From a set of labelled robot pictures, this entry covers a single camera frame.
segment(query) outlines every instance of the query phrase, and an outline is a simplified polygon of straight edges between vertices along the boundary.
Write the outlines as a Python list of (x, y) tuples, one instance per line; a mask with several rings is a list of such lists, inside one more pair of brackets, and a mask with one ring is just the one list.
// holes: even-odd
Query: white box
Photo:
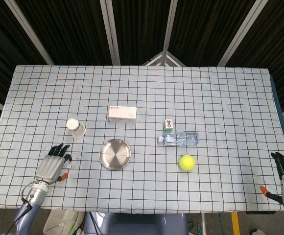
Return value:
[(109, 106), (108, 119), (110, 122), (136, 122), (137, 107)]

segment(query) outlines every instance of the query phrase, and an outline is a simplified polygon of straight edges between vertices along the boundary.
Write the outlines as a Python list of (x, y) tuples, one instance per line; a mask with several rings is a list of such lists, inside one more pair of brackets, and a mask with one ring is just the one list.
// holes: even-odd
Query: metal plate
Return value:
[(112, 139), (103, 144), (99, 160), (107, 169), (119, 170), (128, 164), (130, 155), (130, 148), (126, 142)]

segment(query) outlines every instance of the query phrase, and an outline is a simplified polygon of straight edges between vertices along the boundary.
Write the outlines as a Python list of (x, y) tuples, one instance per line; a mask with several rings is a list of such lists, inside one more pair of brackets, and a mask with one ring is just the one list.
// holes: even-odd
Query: water bottle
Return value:
[(199, 143), (197, 132), (171, 132), (158, 136), (158, 143), (165, 146), (196, 146)]

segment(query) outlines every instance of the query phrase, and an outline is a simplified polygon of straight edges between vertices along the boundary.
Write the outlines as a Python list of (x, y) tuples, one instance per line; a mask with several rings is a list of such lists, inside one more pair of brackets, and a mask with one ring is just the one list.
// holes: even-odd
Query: table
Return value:
[[(136, 124), (110, 123), (110, 105), (137, 106)], [(74, 139), (66, 120), (86, 126)], [(198, 147), (157, 144), (165, 119), (197, 131)], [(131, 159), (110, 171), (99, 161), (110, 139)], [(21, 189), (51, 146), (71, 145), (69, 177), (50, 187), (44, 208), (128, 213), (278, 211), (260, 191), (281, 193), (269, 153), (284, 136), (267, 69), (144, 66), (17, 66), (0, 119), (0, 208), (21, 205)], [(178, 159), (192, 154), (185, 172)]]

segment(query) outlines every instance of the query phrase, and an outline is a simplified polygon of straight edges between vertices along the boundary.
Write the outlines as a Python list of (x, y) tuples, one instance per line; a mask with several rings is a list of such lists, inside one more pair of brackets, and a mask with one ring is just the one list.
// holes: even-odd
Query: tennis ball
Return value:
[(179, 166), (182, 170), (192, 170), (195, 166), (195, 160), (194, 157), (191, 155), (183, 155), (180, 159), (179, 159)]

